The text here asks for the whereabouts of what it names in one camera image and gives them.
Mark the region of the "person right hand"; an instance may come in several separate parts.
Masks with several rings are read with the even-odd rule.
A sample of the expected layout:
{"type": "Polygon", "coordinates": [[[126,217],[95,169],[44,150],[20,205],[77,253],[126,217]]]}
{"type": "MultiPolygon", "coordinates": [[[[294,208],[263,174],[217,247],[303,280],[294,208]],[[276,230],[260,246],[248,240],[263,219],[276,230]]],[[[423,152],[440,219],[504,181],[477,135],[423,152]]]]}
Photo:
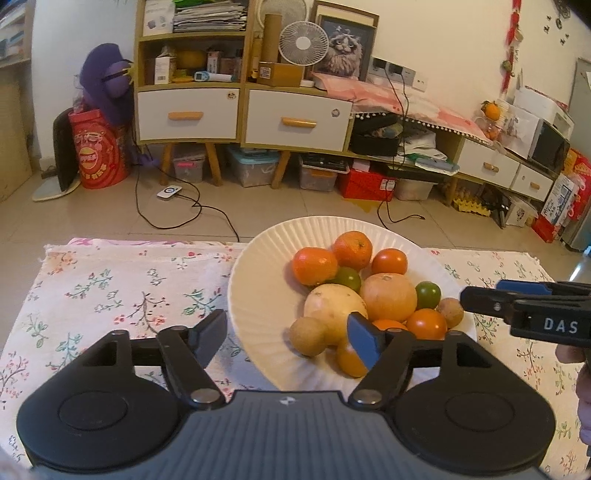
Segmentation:
{"type": "Polygon", "coordinates": [[[580,439],[590,446],[591,443],[591,379],[590,368],[587,363],[586,353],[573,346],[558,345],[556,357],[564,364],[582,364],[579,371],[575,392],[578,398],[578,418],[580,421],[580,439]]]}

